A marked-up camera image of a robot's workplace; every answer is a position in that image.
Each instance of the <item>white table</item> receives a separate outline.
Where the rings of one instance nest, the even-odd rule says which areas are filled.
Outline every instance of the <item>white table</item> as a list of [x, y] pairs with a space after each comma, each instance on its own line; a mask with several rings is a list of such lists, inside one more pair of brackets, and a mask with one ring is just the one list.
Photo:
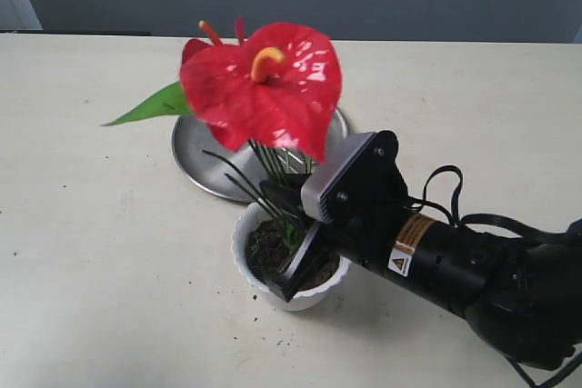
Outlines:
[[[176, 80], [184, 42], [0, 35], [0, 386], [525, 386], [465, 323], [358, 267], [307, 313], [253, 300], [229, 249], [242, 208], [180, 173], [175, 118], [100, 127]], [[458, 164], [463, 214], [582, 215], [582, 46], [336, 46], [342, 109], [398, 134], [413, 194]]]

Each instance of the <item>green leaf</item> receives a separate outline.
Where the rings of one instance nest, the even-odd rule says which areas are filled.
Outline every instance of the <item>green leaf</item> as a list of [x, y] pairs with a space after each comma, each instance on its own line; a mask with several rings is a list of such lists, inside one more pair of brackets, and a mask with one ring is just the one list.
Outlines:
[[182, 86], [179, 82], [174, 82], [150, 95], [144, 102], [128, 113], [123, 114], [113, 122], [103, 124], [103, 126], [115, 126], [161, 115], [190, 114], [192, 114], [192, 110], [188, 106]]

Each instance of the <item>metal plate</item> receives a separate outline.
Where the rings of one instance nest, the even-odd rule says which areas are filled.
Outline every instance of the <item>metal plate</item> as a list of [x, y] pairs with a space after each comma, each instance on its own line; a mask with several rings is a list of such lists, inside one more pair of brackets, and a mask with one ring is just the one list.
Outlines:
[[[346, 119], [339, 110], [336, 110], [327, 130], [327, 151], [332, 152], [338, 142], [347, 135]], [[194, 115], [178, 118], [172, 133], [172, 150], [178, 167], [192, 182], [203, 190], [227, 200], [243, 204], [252, 202], [247, 194], [225, 177], [225, 174], [231, 174], [240, 181], [236, 172], [213, 156], [204, 154], [203, 150], [214, 152], [228, 159], [255, 186], [258, 186], [258, 183], [266, 178], [265, 169], [253, 154], [250, 146], [245, 145], [235, 153], [225, 149], [212, 136], [206, 123], [198, 120]], [[294, 151], [281, 151], [279, 159], [289, 171], [303, 171], [304, 163], [300, 154]]]

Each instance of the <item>red flower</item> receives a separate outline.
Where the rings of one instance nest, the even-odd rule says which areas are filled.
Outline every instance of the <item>red flower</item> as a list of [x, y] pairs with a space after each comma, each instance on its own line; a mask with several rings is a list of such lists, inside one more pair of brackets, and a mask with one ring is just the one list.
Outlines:
[[[215, 30], [212, 28], [212, 26], [210, 26], [207, 22], [201, 21], [198, 24], [198, 26], [200, 27], [200, 29], [202, 29], [204, 32], [206, 32], [208, 34], [210, 41], [212, 42], [213, 45], [221, 45], [222, 44], [222, 41], [220, 40], [220, 37], [218, 36], [218, 34], [215, 32]], [[244, 31], [244, 24], [243, 24], [242, 17], [239, 17], [236, 20], [236, 36], [238, 38], [239, 44], [244, 43], [245, 31]], [[210, 45], [209, 43], [206, 43], [202, 40], [199, 40], [198, 38], [192, 38], [192, 39], [188, 40], [188, 42], [184, 46], [184, 49], [182, 50], [182, 65], [184, 65], [187, 61], [189, 61], [190, 58], [192, 58], [198, 52], [200, 52], [204, 49], [207, 49], [208, 47], [212, 47], [212, 45]], [[230, 130], [225, 129], [224, 127], [220, 127], [217, 125], [211, 125], [211, 124], [208, 126], [208, 128], [210, 129], [210, 132], [212, 133], [213, 137], [220, 144], [227, 147], [228, 144], [233, 143], [233, 138], [232, 138]]]
[[196, 116], [229, 132], [230, 150], [249, 138], [326, 160], [327, 128], [341, 94], [336, 51], [326, 35], [290, 23], [267, 25], [243, 45], [215, 45], [182, 65]]

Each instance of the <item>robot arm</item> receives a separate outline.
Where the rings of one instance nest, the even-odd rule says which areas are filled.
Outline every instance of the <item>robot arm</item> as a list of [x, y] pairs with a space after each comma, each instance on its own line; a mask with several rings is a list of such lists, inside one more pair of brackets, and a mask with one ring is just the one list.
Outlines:
[[[353, 134], [313, 174], [294, 175], [285, 187], [261, 183], [266, 198], [307, 229], [293, 261], [264, 282], [289, 301], [312, 269], [340, 254], [466, 320], [536, 386], [520, 364], [554, 371], [582, 343], [582, 222], [549, 234], [491, 214], [461, 220], [460, 171], [446, 166], [431, 176], [460, 177], [449, 213], [426, 200], [426, 186], [422, 199], [408, 195], [397, 150], [392, 132]], [[421, 214], [425, 206], [448, 223]], [[478, 233], [469, 224], [518, 237]], [[555, 386], [581, 362], [577, 356], [540, 386]]]

